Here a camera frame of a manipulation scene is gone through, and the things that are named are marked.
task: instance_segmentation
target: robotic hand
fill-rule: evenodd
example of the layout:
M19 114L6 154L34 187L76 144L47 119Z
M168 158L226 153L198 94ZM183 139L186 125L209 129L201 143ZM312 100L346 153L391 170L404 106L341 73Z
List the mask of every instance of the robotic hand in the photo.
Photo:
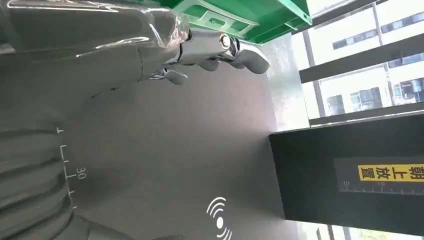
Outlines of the robotic hand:
M168 61L168 67L155 71L150 79L168 79L181 85L188 78L172 69L172 65L194 65L213 72L220 62L229 63L237 69L246 67L252 73L265 73L270 64L267 57L254 45L228 36L226 33L191 28L188 39L180 46L178 55Z
M145 79L182 84L174 65L220 62L269 67L256 47L189 29L166 8L0 0L0 239L131 239L73 212L56 127L96 94Z

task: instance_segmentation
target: window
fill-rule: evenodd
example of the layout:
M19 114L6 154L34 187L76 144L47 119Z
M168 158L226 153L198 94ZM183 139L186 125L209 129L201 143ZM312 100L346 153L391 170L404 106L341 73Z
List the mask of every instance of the window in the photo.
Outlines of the window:
M336 225L332 230L334 240L423 240L421 236Z
M312 222L296 222L300 240L331 240L328 225Z
M375 36L377 36L377 30L376 29L369 30L369 31L357 34L355 36L349 37L347 39L343 39L343 40L334 42L332 44L332 47L333 47L334 50L340 49L340 48L343 48L347 45L352 45L352 44L364 41L366 39L373 38Z
M356 69L349 67L348 59L360 55L345 57L364 51L377 53L379 50L373 49L385 49L387 44L422 34L424 2L417 4L416 0L379 0L298 33L305 36L302 54L307 58L303 62L308 64L303 64L300 75L309 123L329 123L331 119L344 119L339 116L364 116L356 114L361 111L424 102L424 51L407 50L410 55L399 59L365 68L363 64L356 64L362 69L344 72ZM397 48L408 46L399 44ZM365 55L366 63L378 63L378 56L373 61L373 56ZM340 65L341 70L333 70Z

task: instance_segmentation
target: plastic wrap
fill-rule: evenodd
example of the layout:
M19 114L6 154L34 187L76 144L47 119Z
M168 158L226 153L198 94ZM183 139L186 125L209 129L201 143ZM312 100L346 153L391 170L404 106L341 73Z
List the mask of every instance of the plastic wrap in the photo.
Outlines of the plastic wrap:
M124 1L7 0L2 28L4 54L78 51L123 45L175 48L189 35L189 23L172 10Z

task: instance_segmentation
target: printed ruler scale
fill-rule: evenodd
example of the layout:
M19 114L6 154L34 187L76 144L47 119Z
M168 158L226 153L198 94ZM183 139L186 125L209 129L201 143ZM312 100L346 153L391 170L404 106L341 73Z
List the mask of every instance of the printed ruler scale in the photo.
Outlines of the printed ruler scale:
M62 134L64 130L56 128L57 134ZM63 169L65 173L65 178L68 181L68 194L70 199L73 202L73 209L75 210L77 208L77 205L75 204L74 198L75 195L78 194L76 186L80 186L80 181L85 180L87 178L88 171L87 169L81 165L78 162L70 161L65 154L66 145L60 146L60 156L63 160Z
M334 159L340 192L424 195L424 156Z

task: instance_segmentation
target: building window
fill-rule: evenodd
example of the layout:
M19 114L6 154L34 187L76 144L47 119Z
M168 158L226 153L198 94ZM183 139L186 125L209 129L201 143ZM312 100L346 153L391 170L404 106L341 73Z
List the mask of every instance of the building window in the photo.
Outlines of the building window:
M402 97L402 90L401 90L401 85L400 84L393 85L393 95L396 98L401 98Z
M411 56L403 57L402 59L395 59L395 60L389 61L388 67L392 69L392 68L397 68L400 66L413 64L413 63L417 63L421 61L424 61L424 53L418 53Z
M346 38L346 39L343 39L343 40L340 40L340 41L336 41L332 44L332 47L333 47L334 50L340 49L340 48L346 47L347 45L356 44L356 43L359 43L361 41L373 38L375 36L377 36L377 30L372 29L372 30L357 34L355 36L351 36L349 38Z
M350 99L354 112L383 107L380 89L378 87L351 93Z
M400 85L401 97L404 100L414 100L418 103L424 101L423 84L424 78L403 81Z
M345 106L343 105L342 95L331 96L327 98L327 104L329 109L329 116L345 113Z
M389 33L391 31L404 28L406 26L419 23L421 21L424 21L424 12L420 12L417 14L414 14L412 16L405 17L403 19L400 19L398 21L386 24L384 26L381 26L381 32L383 34Z

